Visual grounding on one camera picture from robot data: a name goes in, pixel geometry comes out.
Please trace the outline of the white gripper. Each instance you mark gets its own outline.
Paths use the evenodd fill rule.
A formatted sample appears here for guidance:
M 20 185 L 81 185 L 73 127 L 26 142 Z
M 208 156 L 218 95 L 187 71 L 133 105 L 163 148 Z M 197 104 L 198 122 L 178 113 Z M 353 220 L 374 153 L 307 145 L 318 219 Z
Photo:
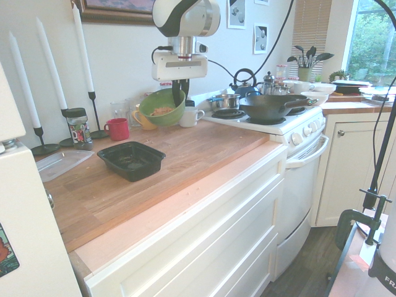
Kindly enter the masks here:
M 189 93 L 189 79 L 201 78 L 207 75 L 208 59 L 204 55 L 193 54 L 190 60 L 180 60 L 170 52 L 156 52 L 153 55 L 152 77 L 157 81 L 172 80 L 172 94 L 175 107 L 182 103 L 183 91 Z

